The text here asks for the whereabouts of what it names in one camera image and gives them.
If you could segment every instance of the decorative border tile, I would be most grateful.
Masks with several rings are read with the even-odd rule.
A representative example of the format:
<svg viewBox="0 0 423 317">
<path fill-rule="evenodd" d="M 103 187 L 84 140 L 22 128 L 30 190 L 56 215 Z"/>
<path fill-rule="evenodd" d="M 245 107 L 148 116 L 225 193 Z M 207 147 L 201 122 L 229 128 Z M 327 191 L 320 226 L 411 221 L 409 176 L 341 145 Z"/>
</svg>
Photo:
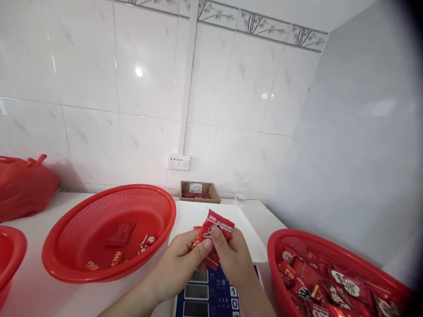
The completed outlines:
<svg viewBox="0 0 423 317">
<path fill-rule="evenodd" d="M 293 24 L 288 36 L 287 44 L 321 52 L 328 33 Z"/>
<path fill-rule="evenodd" d="M 190 0 L 180 0 L 179 15 L 189 17 L 190 8 Z M 210 0 L 200 0 L 197 21 L 235 30 L 237 27 L 238 11 L 239 9 L 237 7 Z"/>
<path fill-rule="evenodd" d="M 178 15 L 178 7 L 180 0 L 114 0 L 115 2 L 121 2 L 124 4 L 130 4 L 137 7 L 144 7 L 168 13 L 171 15 Z"/>
<path fill-rule="evenodd" d="M 285 43 L 290 25 L 289 22 L 241 10 L 237 23 L 237 31 Z"/>
</svg>

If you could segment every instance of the right hand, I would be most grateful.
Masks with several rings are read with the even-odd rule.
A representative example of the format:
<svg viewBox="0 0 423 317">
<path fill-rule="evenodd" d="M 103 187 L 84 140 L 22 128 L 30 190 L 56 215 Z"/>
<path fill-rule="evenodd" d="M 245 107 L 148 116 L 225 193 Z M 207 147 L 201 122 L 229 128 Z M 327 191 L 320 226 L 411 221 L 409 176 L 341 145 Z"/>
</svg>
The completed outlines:
<svg viewBox="0 0 423 317">
<path fill-rule="evenodd" d="M 220 257 L 225 276 L 237 290 L 250 288 L 259 282 L 247 243 L 240 230 L 234 228 L 226 242 L 222 231 L 217 226 L 212 227 L 211 240 Z"/>
</svg>

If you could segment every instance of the blue scale panel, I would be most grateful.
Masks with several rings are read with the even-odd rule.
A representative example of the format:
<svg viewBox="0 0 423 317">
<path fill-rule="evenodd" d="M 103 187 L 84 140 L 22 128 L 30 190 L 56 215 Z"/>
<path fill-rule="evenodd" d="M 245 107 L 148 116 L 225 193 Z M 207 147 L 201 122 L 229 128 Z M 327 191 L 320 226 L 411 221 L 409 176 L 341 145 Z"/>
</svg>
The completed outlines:
<svg viewBox="0 0 423 317">
<path fill-rule="evenodd" d="M 196 270 L 175 303 L 175 317 L 240 317 L 238 292 L 220 265 L 217 271 L 207 267 L 207 275 Z"/>
</svg>

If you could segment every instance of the plastic water bottle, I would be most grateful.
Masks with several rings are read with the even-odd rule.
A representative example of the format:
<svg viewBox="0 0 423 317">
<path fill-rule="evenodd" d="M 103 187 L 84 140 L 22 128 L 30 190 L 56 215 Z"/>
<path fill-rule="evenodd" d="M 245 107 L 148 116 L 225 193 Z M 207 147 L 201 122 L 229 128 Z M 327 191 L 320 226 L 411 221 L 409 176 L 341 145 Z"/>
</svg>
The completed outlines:
<svg viewBox="0 0 423 317">
<path fill-rule="evenodd" d="M 247 191 L 248 191 L 248 178 L 246 176 L 242 177 L 239 182 L 238 192 L 235 194 L 234 204 L 241 209 L 244 207 L 247 202 Z"/>
</svg>

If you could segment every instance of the cardboard box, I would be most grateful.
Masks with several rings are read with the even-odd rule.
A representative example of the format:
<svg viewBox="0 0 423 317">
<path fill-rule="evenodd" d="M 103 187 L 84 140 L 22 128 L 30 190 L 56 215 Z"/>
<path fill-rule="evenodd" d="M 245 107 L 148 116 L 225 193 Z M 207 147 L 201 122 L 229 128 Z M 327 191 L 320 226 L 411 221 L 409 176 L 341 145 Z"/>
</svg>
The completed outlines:
<svg viewBox="0 0 423 317">
<path fill-rule="evenodd" d="M 206 193 L 206 198 L 185 198 L 182 194 L 186 192 L 191 193 Z M 181 189 L 179 190 L 179 199 L 183 201 L 194 201 L 198 203 L 220 203 L 220 197 L 216 191 L 213 183 L 182 181 Z"/>
</svg>

